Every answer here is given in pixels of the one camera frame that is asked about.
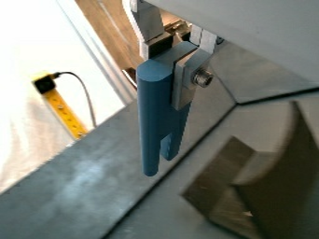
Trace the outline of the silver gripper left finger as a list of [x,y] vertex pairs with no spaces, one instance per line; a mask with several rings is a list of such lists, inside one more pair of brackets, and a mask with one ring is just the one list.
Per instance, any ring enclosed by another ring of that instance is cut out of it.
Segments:
[[133,25],[145,60],[167,51],[174,44],[174,36],[165,31],[161,9],[145,0],[122,0],[123,9]]

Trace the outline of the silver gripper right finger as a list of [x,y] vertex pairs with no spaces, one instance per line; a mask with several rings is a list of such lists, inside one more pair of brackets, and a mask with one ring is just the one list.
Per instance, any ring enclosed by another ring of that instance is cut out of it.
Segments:
[[217,35],[194,25],[190,40],[197,48],[175,64],[173,107],[177,110],[193,102],[197,87],[206,88],[214,79],[209,62],[216,51]]

